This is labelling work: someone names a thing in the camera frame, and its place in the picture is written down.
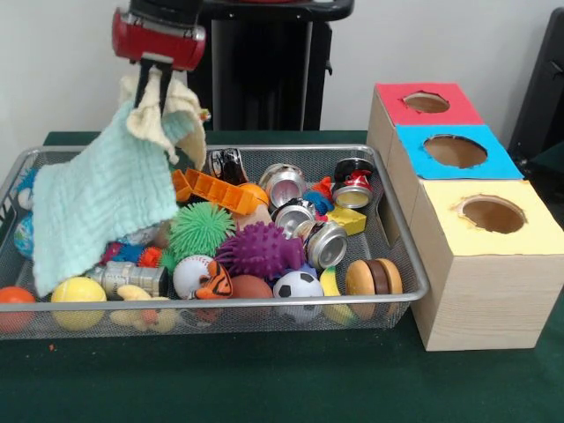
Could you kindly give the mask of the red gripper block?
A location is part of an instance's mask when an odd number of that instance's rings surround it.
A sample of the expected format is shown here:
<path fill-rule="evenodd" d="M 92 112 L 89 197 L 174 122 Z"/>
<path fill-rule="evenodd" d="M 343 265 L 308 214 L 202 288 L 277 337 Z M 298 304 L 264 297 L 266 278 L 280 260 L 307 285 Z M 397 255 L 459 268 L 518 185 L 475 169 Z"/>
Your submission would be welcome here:
<path fill-rule="evenodd" d="M 206 31 L 202 26 L 166 26 L 140 18 L 121 8 L 114 12 L 112 48 L 116 56 L 132 62 L 141 59 L 170 64 L 176 71 L 193 71 L 204 55 Z M 149 80 L 151 63 L 141 63 L 133 108 L 138 108 Z M 171 68 L 160 71 L 160 115 L 164 114 Z"/>

